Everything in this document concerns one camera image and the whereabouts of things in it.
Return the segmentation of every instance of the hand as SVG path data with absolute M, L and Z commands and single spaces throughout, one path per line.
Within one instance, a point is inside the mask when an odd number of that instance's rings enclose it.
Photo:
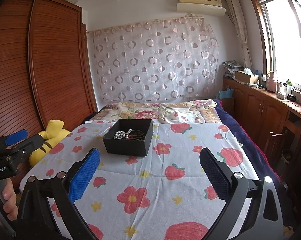
M 16 206 L 16 194 L 10 179 L 6 179 L 6 186 L 2 191 L 2 195 L 4 199 L 7 200 L 3 206 L 3 210 L 7 213 L 7 218 L 11 221 L 16 220 L 18 212 Z

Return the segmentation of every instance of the stuffed animal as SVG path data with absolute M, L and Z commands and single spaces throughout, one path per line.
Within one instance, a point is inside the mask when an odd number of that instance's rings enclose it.
M 64 122 L 60 120 L 50 120 L 46 131 L 39 132 L 45 140 L 41 148 L 33 151 L 29 157 L 29 162 L 34 167 L 56 144 L 64 139 L 70 132 L 63 129 Z

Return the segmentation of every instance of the bed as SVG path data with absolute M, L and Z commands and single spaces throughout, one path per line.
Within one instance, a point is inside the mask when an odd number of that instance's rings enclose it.
M 153 118 L 146 157 L 106 152 L 102 136 L 121 118 Z M 22 180 L 20 190 L 29 176 L 46 179 L 67 171 L 95 147 L 100 165 L 75 205 L 99 240 L 202 239 L 225 204 L 199 163 L 203 147 L 232 171 L 251 179 L 269 175 L 280 187 L 262 153 L 230 118 L 213 100 L 108 105 L 54 147 Z M 71 238 L 54 200 L 49 202 L 62 235 Z M 249 204 L 247 199 L 229 238 L 239 233 Z

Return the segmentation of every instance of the wooden wardrobe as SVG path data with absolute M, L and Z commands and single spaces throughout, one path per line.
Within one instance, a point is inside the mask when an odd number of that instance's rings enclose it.
M 96 111 L 81 8 L 64 0 L 6 0 L 0 8 L 0 136 L 73 130 Z

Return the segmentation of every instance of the pink bottle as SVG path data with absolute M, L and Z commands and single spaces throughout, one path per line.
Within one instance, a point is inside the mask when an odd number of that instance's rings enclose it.
M 267 80 L 267 90 L 276 92 L 277 78 L 275 77 L 275 72 L 271 71 L 269 78 Z

